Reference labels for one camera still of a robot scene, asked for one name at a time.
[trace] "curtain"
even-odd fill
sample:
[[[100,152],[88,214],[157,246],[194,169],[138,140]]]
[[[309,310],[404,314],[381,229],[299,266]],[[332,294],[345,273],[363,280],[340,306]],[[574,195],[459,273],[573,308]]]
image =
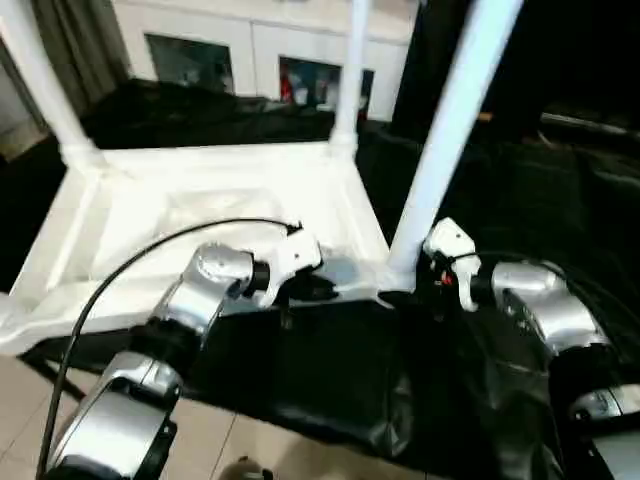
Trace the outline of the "curtain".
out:
[[[108,0],[31,0],[47,54],[78,114],[127,78]]]

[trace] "white tray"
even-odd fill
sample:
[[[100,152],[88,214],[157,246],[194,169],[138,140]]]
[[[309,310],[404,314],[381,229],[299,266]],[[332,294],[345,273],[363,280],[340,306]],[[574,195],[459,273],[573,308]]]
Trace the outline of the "white tray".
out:
[[[384,276],[388,246],[351,155],[328,143],[104,151],[106,165],[70,168],[11,297],[28,311],[0,324],[0,352],[18,354],[67,335],[88,297],[119,264],[189,225],[233,217],[301,222],[321,244],[320,274],[341,299],[368,298]],[[144,321],[195,248],[218,240],[268,251],[283,229],[214,227],[134,265],[96,305],[85,332]],[[225,313],[252,308],[234,303]]]

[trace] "black cloth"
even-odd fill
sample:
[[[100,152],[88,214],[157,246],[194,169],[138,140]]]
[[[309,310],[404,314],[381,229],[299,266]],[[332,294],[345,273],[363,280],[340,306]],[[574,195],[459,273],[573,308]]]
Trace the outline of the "black cloth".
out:
[[[197,90],[132,82],[85,119],[101,148],[321,140],[333,119]],[[420,145],[362,125],[357,165],[391,241]],[[0,170],[0,289],[8,290],[64,174],[48,139]],[[629,159],[476,136],[441,216],[479,249],[550,259],[638,304],[633,213],[640,169]],[[638,360],[638,324],[590,288],[599,320]],[[557,441],[544,369],[495,311],[434,320],[372,302],[221,319],[189,396],[322,440],[453,478],[555,478]],[[75,365],[99,370],[126,332],[86,336]],[[36,348],[59,358],[65,340]]]

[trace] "metal cylinder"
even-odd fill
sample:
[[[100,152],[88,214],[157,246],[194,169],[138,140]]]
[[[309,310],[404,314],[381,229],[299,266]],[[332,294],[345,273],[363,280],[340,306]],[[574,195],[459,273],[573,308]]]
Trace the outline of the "metal cylinder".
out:
[[[471,7],[391,245],[389,266],[400,274],[415,275],[420,248],[433,226],[522,2],[476,0]]]

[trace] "black cable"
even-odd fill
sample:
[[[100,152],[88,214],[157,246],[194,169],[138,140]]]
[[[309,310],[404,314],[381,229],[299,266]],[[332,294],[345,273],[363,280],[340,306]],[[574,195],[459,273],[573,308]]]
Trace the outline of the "black cable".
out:
[[[47,469],[47,461],[49,459],[49,453],[51,450],[51,440],[53,438],[53,430],[55,427],[56,417],[58,415],[58,408],[60,406],[60,398],[62,397],[62,391],[64,387],[64,382],[67,377],[67,370],[69,369],[69,365],[71,364],[71,356],[73,355],[73,351],[75,349],[76,343],[78,342],[78,338],[80,337],[80,331],[84,326],[91,309],[98,301],[100,296],[105,292],[105,290],[116,280],[125,270],[127,270],[131,265],[136,263],[142,257],[148,255],[152,251],[156,250],[158,247],[168,243],[172,240],[175,240],[178,237],[182,237],[184,235],[197,232],[200,230],[205,230],[211,227],[217,227],[220,225],[227,225],[233,223],[266,223],[270,225],[278,225],[281,227],[285,227],[287,229],[287,233],[292,231],[296,231],[299,227],[295,225],[291,225],[285,222],[281,222],[278,220],[271,220],[268,218],[230,218],[225,220],[214,220],[211,222],[201,223],[198,225],[193,225],[191,227],[184,228],[177,232],[174,232],[166,237],[163,237],[155,242],[149,244],[138,253],[129,258],[126,262],[121,264],[118,268],[116,268],[107,278],[105,278],[102,283],[98,286],[98,288],[93,292],[89,300],[85,304],[78,320],[76,320],[75,325],[73,326],[73,330],[71,331],[71,336],[69,338],[69,344],[67,345],[67,350],[60,362],[60,370],[58,371],[58,377],[56,378],[55,384],[53,386],[53,392],[51,393],[51,402],[49,404],[49,412],[47,414],[47,421],[45,424],[44,434],[42,437],[42,445],[40,447],[40,456],[38,457],[38,469],[36,472],[36,479],[42,480],[44,478],[44,474]]]
[[[493,257],[493,258],[498,258],[498,259],[502,259],[502,260],[514,260],[514,261],[527,262],[527,263],[530,263],[531,265],[535,265],[535,266],[538,266],[538,267],[545,268],[545,269],[549,270],[550,272],[554,273],[555,275],[557,275],[562,280],[564,280],[564,282],[569,286],[569,288],[574,290],[574,292],[577,294],[577,296],[580,297],[580,300],[582,300],[584,302],[584,304],[587,306],[587,308],[589,308],[590,310],[595,310],[595,308],[592,307],[593,302],[591,301],[591,296],[589,295],[589,293],[584,288],[582,288],[578,284],[578,282],[581,281],[582,283],[589,284],[589,286],[591,286],[591,288],[593,288],[594,290],[597,290],[600,294],[602,294],[605,297],[609,298],[609,300],[612,300],[621,311],[623,311],[630,319],[633,319],[638,324],[638,326],[640,326],[640,317],[638,317],[638,315],[636,315],[635,312],[633,312],[633,310],[631,310],[616,295],[611,293],[609,290],[607,290],[605,287],[603,287],[599,283],[591,280],[589,277],[587,277],[585,275],[579,275],[581,277],[580,280],[576,280],[574,278],[569,278],[567,273],[565,273],[561,268],[555,267],[553,265],[550,265],[549,263],[544,262],[544,261],[542,261],[540,259],[537,259],[535,257],[532,257],[530,255],[526,255],[526,254],[523,254],[523,253],[517,253],[517,252],[503,251],[503,250],[480,250],[480,251],[477,251],[477,252],[469,252],[469,253],[465,253],[465,254],[462,254],[462,255],[456,255],[454,257],[448,257],[447,261],[449,263],[449,266],[451,266],[455,262],[457,262],[458,260],[461,260],[463,258],[468,258],[468,257],[475,257],[475,256],[477,256],[477,257]]]

